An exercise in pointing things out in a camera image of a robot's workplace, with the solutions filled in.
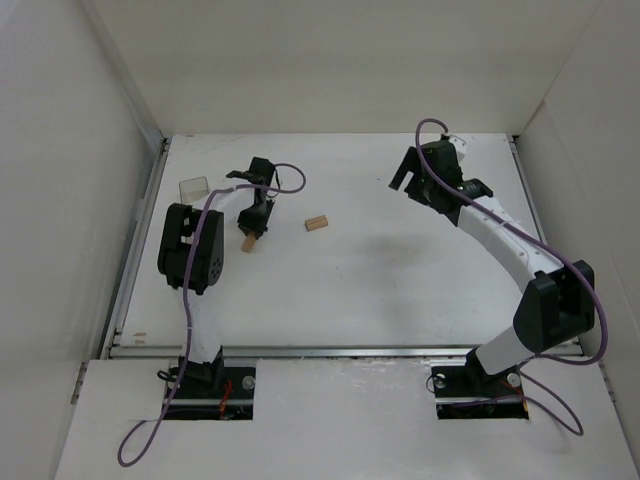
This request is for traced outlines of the wooden block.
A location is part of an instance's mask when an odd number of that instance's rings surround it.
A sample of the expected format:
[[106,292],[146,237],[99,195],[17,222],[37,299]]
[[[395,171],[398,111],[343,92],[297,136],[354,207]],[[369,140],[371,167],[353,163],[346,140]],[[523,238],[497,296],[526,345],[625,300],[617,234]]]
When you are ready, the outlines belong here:
[[304,221],[304,226],[307,232],[326,228],[328,224],[328,218],[325,215],[309,218]]
[[256,242],[257,238],[255,234],[253,232],[249,233],[242,243],[241,250],[245,253],[251,253],[255,247]]

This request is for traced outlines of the clear plastic box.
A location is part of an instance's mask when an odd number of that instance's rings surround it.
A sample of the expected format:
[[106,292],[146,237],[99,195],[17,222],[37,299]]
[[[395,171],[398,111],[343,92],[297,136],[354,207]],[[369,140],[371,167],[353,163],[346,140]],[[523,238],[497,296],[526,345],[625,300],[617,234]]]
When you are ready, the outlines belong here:
[[209,195],[208,180],[204,176],[183,180],[179,183],[180,200],[183,204],[193,204]]

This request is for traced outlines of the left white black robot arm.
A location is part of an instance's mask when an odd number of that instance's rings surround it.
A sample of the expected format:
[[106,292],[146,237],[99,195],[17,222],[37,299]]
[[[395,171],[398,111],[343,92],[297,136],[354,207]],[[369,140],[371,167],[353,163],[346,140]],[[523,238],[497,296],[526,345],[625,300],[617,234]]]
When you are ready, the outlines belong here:
[[157,266],[168,286],[182,294],[186,341],[178,365],[159,376],[181,395],[216,394],[232,384],[232,379],[225,373],[221,347],[202,360],[194,357],[196,321],[189,295],[204,296],[218,282],[224,267],[225,215],[212,208],[213,201],[226,199],[238,190],[252,193],[252,202],[238,214],[237,226],[245,243],[253,246],[268,231],[275,205],[273,197],[281,192],[278,166],[266,158],[255,157],[247,170],[233,170],[227,177],[239,183],[212,191],[200,209],[173,203],[165,216]]

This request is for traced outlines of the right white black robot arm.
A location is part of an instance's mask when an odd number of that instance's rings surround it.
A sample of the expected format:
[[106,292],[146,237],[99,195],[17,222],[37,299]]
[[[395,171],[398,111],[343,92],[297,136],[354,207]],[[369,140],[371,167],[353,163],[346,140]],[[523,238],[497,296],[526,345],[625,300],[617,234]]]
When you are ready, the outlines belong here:
[[594,327],[593,269],[584,261],[566,265],[543,249],[515,225],[486,184],[464,179],[448,137],[410,147],[389,186],[476,240],[522,294],[510,327],[472,349],[463,366],[434,368],[438,397],[493,398],[520,363]]

